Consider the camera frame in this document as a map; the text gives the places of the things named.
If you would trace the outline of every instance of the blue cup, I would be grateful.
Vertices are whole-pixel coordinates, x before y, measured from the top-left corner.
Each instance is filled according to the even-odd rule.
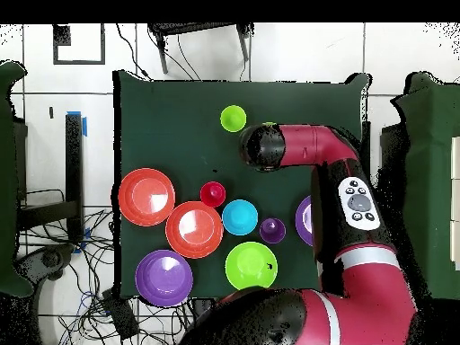
[[[229,202],[222,212],[226,231],[233,235],[249,234],[257,226],[257,209],[245,199]]]

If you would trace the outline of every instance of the purple bowl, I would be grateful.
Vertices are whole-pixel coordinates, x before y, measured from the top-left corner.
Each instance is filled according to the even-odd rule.
[[[312,199],[308,196],[297,208],[296,230],[306,243],[313,246]]]
[[[192,285],[189,263],[171,250],[150,252],[136,269],[137,290],[152,305],[177,305],[188,296]]]
[[[259,233],[266,243],[280,243],[286,235],[286,227],[278,218],[267,218],[262,221]]]

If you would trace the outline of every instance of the green panel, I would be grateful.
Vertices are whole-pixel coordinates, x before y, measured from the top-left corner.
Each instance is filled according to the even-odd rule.
[[[206,181],[226,187],[226,203],[247,199],[265,217],[281,218],[287,227],[282,243],[270,245],[277,256],[279,274],[274,287],[318,286],[312,248],[297,235],[295,213],[310,194],[310,169],[290,167],[260,173],[243,163],[237,133],[220,126],[220,112],[236,104],[246,111],[247,125],[266,121],[312,123],[346,128],[361,138],[360,100],[367,75],[349,84],[145,82],[120,71],[121,172],[155,168],[172,180],[176,205],[199,199]],[[222,213],[223,207],[217,209]],[[123,296],[137,294],[137,264],[153,250],[168,248],[165,223],[135,226],[121,221]],[[188,260],[193,270],[192,296],[226,296],[234,289],[226,280],[226,255],[239,243],[262,242],[259,225],[249,235],[224,233],[215,252]]]
[[[13,259],[17,253],[18,178],[10,94],[14,82],[24,74],[20,65],[0,61],[0,292],[18,297],[30,296],[33,292],[31,283],[19,276],[13,268]]]
[[[460,298],[460,271],[450,260],[451,144],[460,136],[460,86],[412,77],[397,103],[411,148],[406,157],[404,223],[434,297]]]

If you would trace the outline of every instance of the lime green cup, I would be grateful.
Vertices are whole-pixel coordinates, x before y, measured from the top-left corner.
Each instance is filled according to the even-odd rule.
[[[229,132],[238,132],[246,124],[246,113],[240,106],[225,107],[220,114],[222,127]]]
[[[226,257],[226,277],[236,289],[268,288],[278,274],[275,254],[264,244],[240,243]]]

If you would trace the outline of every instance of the red bowl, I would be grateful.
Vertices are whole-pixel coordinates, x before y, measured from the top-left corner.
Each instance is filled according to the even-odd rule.
[[[133,224],[154,226],[173,211],[174,187],[161,172],[141,168],[128,173],[119,186],[119,209]]]
[[[220,215],[200,201],[180,204],[166,221],[166,239],[172,249],[186,258],[210,255],[222,241]]]

